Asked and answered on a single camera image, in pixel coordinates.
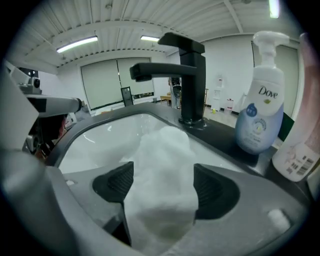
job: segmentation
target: corrugated white ceiling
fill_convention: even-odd
[[[15,63],[54,68],[110,51],[171,53],[174,48],[140,40],[174,32],[197,41],[273,30],[294,39],[301,30],[282,10],[271,19],[267,0],[48,0],[32,13],[8,55]],[[98,41],[57,53],[56,48],[90,36]]]

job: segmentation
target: foam pump dispenser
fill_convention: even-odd
[[[275,65],[276,47],[289,43],[285,34],[259,31],[253,36],[262,56],[253,69],[253,79],[235,125],[235,140],[244,151],[257,155],[278,136],[285,99],[285,76]]]

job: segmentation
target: fluorescent light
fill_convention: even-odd
[[[158,38],[158,37],[152,37],[152,36],[146,36],[146,35],[141,36],[141,40],[158,42],[159,39],[160,39],[160,38]]]
[[[269,0],[270,18],[279,18],[279,0]]]
[[[56,51],[58,53],[62,53],[62,52],[65,52],[65,51],[67,51],[69,49],[72,49],[74,47],[81,46],[81,45],[84,45],[84,44],[87,44],[87,43],[91,43],[91,42],[95,42],[95,41],[98,41],[98,37],[96,35],[81,39],[79,41],[75,41],[75,42],[69,43],[69,44],[67,44],[65,46],[62,46],[62,47],[56,49]]]

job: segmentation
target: white cloth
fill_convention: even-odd
[[[164,127],[141,137],[124,213],[134,249],[147,256],[167,251],[193,226],[198,209],[195,155],[187,134]]]

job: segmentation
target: black faucet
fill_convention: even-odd
[[[203,120],[206,89],[205,46],[197,41],[174,33],[166,33],[159,45],[179,48],[180,63],[137,63],[130,68],[136,82],[160,77],[181,77],[182,103],[180,122],[194,125]]]

